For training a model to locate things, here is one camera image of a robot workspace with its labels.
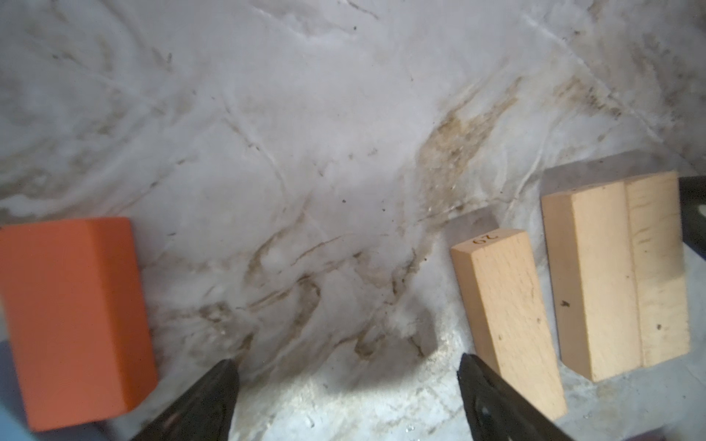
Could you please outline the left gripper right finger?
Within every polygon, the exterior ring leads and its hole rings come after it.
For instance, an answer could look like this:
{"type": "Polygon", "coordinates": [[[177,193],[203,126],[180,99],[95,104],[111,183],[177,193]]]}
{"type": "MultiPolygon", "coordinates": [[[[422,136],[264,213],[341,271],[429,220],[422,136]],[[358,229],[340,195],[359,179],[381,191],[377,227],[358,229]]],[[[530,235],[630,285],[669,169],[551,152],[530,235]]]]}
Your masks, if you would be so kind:
{"type": "Polygon", "coordinates": [[[571,440],[479,356],[461,356],[457,379],[474,440],[571,440]]]}

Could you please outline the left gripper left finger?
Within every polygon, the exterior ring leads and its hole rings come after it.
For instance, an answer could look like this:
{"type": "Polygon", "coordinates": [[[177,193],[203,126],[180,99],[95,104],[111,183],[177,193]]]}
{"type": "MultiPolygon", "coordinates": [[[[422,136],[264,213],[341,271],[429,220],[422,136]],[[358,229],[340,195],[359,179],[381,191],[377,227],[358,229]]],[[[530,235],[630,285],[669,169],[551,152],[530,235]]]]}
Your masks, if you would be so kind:
{"type": "Polygon", "coordinates": [[[226,441],[239,387],[237,365],[223,359],[132,440],[226,441]]]}

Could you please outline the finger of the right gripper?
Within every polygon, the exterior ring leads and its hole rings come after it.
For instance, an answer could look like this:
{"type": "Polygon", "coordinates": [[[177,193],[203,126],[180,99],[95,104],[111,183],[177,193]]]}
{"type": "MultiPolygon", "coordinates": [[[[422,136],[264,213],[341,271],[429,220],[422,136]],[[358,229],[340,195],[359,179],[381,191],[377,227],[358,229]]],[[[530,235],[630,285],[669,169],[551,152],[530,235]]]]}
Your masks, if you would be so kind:
{"type": "Polygon", "coordinates": [[[682,176],[678,179],[683,242],[702,259],[705,258],[705,176],[682,176]]]}

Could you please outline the natural wood block diagonal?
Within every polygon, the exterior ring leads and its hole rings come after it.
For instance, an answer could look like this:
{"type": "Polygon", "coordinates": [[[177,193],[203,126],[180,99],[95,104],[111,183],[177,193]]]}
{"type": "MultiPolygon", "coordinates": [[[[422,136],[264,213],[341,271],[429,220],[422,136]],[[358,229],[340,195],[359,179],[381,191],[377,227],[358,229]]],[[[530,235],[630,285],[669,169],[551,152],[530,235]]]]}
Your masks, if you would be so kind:
{"type": "Polygon", "coordinates": [[[642,358],[653,367],[689,353],[689,305],[678,173],[625,180],[642,358]]]}

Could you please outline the orange-red block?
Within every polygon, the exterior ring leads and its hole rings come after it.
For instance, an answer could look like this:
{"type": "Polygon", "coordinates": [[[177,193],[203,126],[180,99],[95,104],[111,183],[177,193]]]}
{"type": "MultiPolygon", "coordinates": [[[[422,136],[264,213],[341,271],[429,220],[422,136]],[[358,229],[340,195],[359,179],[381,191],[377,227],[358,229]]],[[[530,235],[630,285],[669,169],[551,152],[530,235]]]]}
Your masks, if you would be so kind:
{"type": "Polygon", "coordinates": [[[3,227],[1,298],[32,430],[125,415],[156,388],[127,218],[3,227]]]}

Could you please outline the light blue block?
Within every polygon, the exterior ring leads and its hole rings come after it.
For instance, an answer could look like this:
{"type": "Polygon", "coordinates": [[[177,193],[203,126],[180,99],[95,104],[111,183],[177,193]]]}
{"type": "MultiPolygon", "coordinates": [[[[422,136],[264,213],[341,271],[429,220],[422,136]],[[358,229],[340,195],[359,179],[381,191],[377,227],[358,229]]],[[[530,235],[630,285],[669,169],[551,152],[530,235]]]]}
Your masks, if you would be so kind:
{"type": "Polygon", "coordinates": [[[25,426],[5,407],[0,410],[0,435],[1,441],[31,440],[25,426]]]}

